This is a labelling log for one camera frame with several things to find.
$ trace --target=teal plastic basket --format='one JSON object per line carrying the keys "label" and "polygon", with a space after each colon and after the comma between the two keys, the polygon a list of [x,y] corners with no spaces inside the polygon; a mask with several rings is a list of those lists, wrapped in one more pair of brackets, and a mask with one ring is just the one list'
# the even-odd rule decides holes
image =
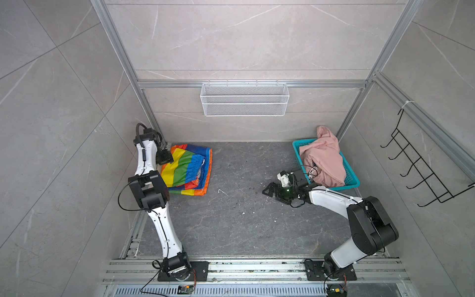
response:
{"label": "teal plastic basket", "polygon": [[[300,167],[302,168],[302,170],[305,173],[307,171],[305,171],[305,168],[303,166],[304,164],[302,163],[302,159],[300,159],[299,147],[311,144],[315,140],[317,140],[317,139],[316,138],[302,139],[302,140],[295,140],[292,143],[292,145],[294,146],[295,155],[297,156],[297,161],[300,163]],[[330,190],[339,191],[339,190],[347,190],[347,189],[359,187],[360,186],[360,180],[356,177],[355,172],[353,172],[353,169],[348,164],[348,161],[345,159],[345,156],[343,156],[343,154],[341,152],[340,152],[340,155],[343,158],[343,167],[345,167],[345,171],[346,171],[345,185],[343,187],[330,188]],[[310,183],[310,179],[308,178],[308,175],[305,175],[305,177],[307,178],[307,182]]]}

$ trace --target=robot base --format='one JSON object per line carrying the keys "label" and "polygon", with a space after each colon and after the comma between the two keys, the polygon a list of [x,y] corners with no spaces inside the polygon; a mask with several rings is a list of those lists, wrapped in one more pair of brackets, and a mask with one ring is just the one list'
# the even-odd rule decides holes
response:
{"label": "robot base", "polygon": [[346,275],[346,280],[356,280],[353,265],[340,269],[337,276],[327,278],[323,264],[324,261],[305,261],[304,265],[307,273],[307,280],[345,280],[343,276],[344,274]]}
{"label": "robot base", "polygon": [[[190,262],[191,269],[196,271],[196,281],[206,281],[208,279],[208,266],[209,262]],[[186,281],[193,281],[193,273],[186,279]],[[164,271],[160,271],[158,274],[158,281],[177,281],[173,276],[167,276]]]}

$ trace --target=white wire mesh basket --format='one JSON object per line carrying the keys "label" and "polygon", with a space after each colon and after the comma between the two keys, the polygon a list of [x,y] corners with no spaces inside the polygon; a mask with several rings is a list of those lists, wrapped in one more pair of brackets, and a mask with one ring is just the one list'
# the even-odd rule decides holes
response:
{"label": "white wire mesh basket", "polygon": [[205,116],[285,115],[285,83],[205,83],[201,87]]}

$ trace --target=black metal hook rack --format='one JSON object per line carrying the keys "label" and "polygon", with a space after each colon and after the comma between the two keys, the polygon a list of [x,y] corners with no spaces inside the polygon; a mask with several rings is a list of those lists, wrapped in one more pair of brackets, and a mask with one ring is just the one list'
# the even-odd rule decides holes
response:
{"label": "black metal hook rack", "polygon": [[[401,118],[402,118],[403,113],[404,113],[404,110],[403,110],[403,109],[400,109],[399,112],[398,112],[398,115],[400,114],[399,120],[398,120],[398,123],[397,123],[397,125],[396,125],[396,129],[394,129],[394,131],[391,133],[391,140],[388,142],[387,145],[385,145],[385,146],[380,145],[380,147],[386,148],[386,147],[388,147],[388,145],[389,145],[391,142],[394,141],[394,142],[399,146],[399,148],[401,149],[401,151],[399,152],[399,154],[398,154],[396,157],[394,157],[394,158],[389,158],[389,157],[388,157],[388,159],[394,160],[394,159],[396,159],[397,157],[399,157],[399,155],[401,155],[401,153],[404,153],[404,154],[406,155],[406,157],[409,159],[409,161],[411,162],[411,166],[409,167],[408,172],[407,172],[405,175],[400,174],[400,176],[406,177],[406,176],[409,174],[409,172],[411,171],[412,168],[415,168],[415,169],[417,170],[417,172],[419,173],[419,175],[420,175],[420,177],[422,178],[422,180],[421,180],[418,184],[416,184],[415,186],[413,186],[413,187],[408,187],[408,186],[406,186],[406,188],[408,188],[408,189],[414,189],[415,187],[419,186],[420,184],[422,184],[422,183],[424,182],[424,183],[427,185],[427,187],[429,187],[429,189],[431,190],[431,192],[434,194],[434,196],[435,196],[435,199],[434,199],[434,200],[432,200],[432,201],[430,201],[429,203],[424,204],[424,205],[419,205],[419,204],[418,204],[418,206],[419,206],[419,207],[425,207],[425,206],[428,206],[429,204],[431,204],[432,202],[434,202],[434,201],[436,201],[436,200],[439,201],[440,203],[444,203],[444,202],[447,202],[447,201],[449,201],[450,199],[452,199],[452,198],[454,198],[454,197],[456,197],[456,196],[458,196],[458,195],[460,195],[460,194],[462,194],[462,193],[468,191],[469,189],[474,188],[474,187],[475,187],[475,183],[472,183],[472,184],[470,184],[470,185],[468,186],[467,189],[465,189],[465,190],[463,190],[463,191],[461,191],[461,192],[459,192],[459,193],[457,193],[457,194],[455,194],[455,195],[453,195],[453,194],[449,191],[449,189],[447,189],[447,187],[446,187],[446,186],[444,185],[444,183],[440,180],[440,178],[437,176],[437,174],[436,174],[436,173],[432,170],[432,168],[427,164],[426,160],[424,160],[424,158],[422,158],[422,156],[419,154],[419,152],[416,150],[416,148],[414,148],[414,146],[412,146],[412,144],[409,142],[409,140],[408,140],[408,139],[404,136],[404,134],[399,130],[398,127],[399,127],[399,123],[401,122]],[[397,141],[397,139],[396,139],[396,136],[397,136],[397,135],[401,135],[401,136],[404,138],[404,140],[406,140],[406,142],[407,142],[408,144],[405,145],[404,147],[402,147],[401,144],[400,144],[400,143]],[[409,157],[409,155],[406,153],[405,150],[406,150],[408,147],[412,148],[412,149],[416,152],[418,158],[417,158],[415,161],[412,161],[412,159],[411,159],[411,158]],[[424,164],[425,164],[425,165],[427,166],[427,168],[430,170],[431,173],[430,173],[428,176],[424,177],[424,176],[422,175],[422,173],[420,172],[420,170],[417,168],[416,163],[419,162],[419,161],[424,162]],[[442,195],[437,196],[437,194],[434,192],[434,190],[432,189],[432,187],[431,187],[431,186],[429,185],[429,183],[427,182],[427,179],[428,179],[429,177],[431,177],[431,176],[435,176],[435,178],[437,178],[437,180],[439,181],[439,183],[444,187],[445,192],[444,192]],[[441,201],[441,198],[444,197],[444,196],[446,196],[447,194],[450,195],[449,198],[448,198],[448,199],[445,199],[445,200],[443,200],[443,201]]]}

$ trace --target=colorful striped fabric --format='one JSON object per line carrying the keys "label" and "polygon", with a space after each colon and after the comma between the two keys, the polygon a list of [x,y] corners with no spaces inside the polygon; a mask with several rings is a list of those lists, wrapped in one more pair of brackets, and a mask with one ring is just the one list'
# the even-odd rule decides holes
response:
{"label": "colorful striped fabric", "polygon": [[192,152],[192,153],[203,156],[204,164],[200,169],[201,172],[199,175],[199,182],[198,182],[197,187],[191,189],[191,188],[187,188],[186,185],[175,186],[175,187],[169,188],[170,193],[176,193],[176,194],[188,195],[188,196],[203,196],[204,194],[206,194],[206,190],[208,189],[208,184],[209,184],[209,177],[211,176],[211,164],[212,164],[212,159],[213,159],[212,150],[208,147],[201,147],[201,146],[196,146],[192,144],[175,145],[173,146],[173,148],[179,148],[179,149],[186,150],[188,152]]}
{"label": "colorful striped fabric", "polygon": [[173,163],[161,167],[161,177],[167,187],[184,186],[185,189],[196,188],[200,182],[204,157],[178,147],[171,148]]}

